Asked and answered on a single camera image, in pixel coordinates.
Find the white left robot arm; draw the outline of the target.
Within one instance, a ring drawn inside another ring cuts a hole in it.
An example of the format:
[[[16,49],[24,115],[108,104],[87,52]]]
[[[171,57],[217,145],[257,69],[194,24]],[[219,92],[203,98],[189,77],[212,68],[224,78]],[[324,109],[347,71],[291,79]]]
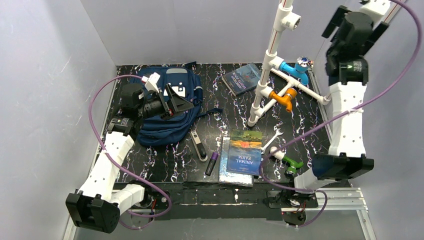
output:
[[[122,88],[120,113],[107,126],[105,141],[94,167],[84,184],[66,198],[65,205],[75,226],[112,233],[120,216],[144,200],[145,188],[139,184],[128,184],[116,193],[112,190],[144,120],[155,116],[168,120],[194,107],[170,85],[165,85],[165,91],[167,95],[155,86],[144,89],[139,83]]]

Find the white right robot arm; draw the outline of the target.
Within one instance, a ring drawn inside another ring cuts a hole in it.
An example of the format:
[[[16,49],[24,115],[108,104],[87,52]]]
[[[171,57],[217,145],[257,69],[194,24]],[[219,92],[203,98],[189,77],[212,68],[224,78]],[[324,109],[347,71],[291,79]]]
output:
[[[387,0],[363,0],[357,11],[340,6],[322,36],[330,38],[326,51],[332,105],[328,153],[318,153],[312,166],[293,180],[299,193],[310,193],[328,184],[354,179],[374,168],[363,142],[363,103],[369,81],[365,54],[388,28],[382,21],[390,9]]]

